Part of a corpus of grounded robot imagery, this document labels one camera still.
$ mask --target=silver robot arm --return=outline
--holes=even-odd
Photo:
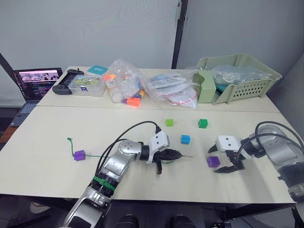
[[[152,162],[154,154],[167,149],[168,136],[160,131],[154,135],[148,145],[130,140],[121,141],[100,172],[93,177],[85,192],[70,210],[64,226],[71,228],[94,228],[103,223],[111,206],[111,196],[123,179],[132,161]]]
[[[259,135],[267,133],[286,136],[279,127],[272,124],[264,125],[258,129]],[[211,155],[215,152],[225,154],[229,158],[230,165],[218,166],[218,169],[214,172],[230,173],[242,170],[245,168],[242,163],[243,160],[253,157],[260,158],[266,155],[280,174],[279,179],[284,180],[288,186],[288,193],[292,199],[296,202],[304,201],[303,152],[294,144],[279,136],[260,136],[260,144],[254,137],[254,133],[249,138],[243,140],[231,135],[218,136],[216,144],[210,148],[208,153],[211,153]],[[238,160],[236,159],[236,155],[241,146],[243,149],[240,152]],[[214,164],[214,161],[210,157],[207,158],[207,162]]]

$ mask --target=white bottle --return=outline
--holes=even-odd
[[[124,96],[123,96],[122,92],[119,90],[115,78],[116,78],[115,74],[106,75],[104,77],[105,84],[106,84],[106,87],[108,88],[110,98],[112,99],[113,102],[119,103],[122,101]]]

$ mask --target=green storage tray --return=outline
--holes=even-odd
[[[254,96],[263,97],[267,91],[280,79],[282,75],[273,69],[267,67],[263,63],[259,62],[248,54],[234,54],[230,56],[221,57],[205,57],[199,60],[197,69],[199,70],[211,70],[212,68],[224,64],[233,65],[236,67],[253,67],[258,70],[272,74],[269,79],[259,79],[241,83],[239,85],[230,84],[224,90],[224,92],[218,96],[214,94],[212,103],[218,104],[226,102],[230,104],[231,101],[249,98]]]

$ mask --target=green tape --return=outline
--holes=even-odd
[[[105,179],[101,179],[97,176],[94,176],[93,180],[97,181],[101,185],[105,185],[107,188],[111,189],[112,191],[115,191],[115,189],[116,189],[112,184],[109,184],[108,182],[106,182]]]

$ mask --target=blue cube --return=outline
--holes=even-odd
[[[190,136],[188,135],[181,135],[180,137],[181,144],[189,144],[190,143]]]

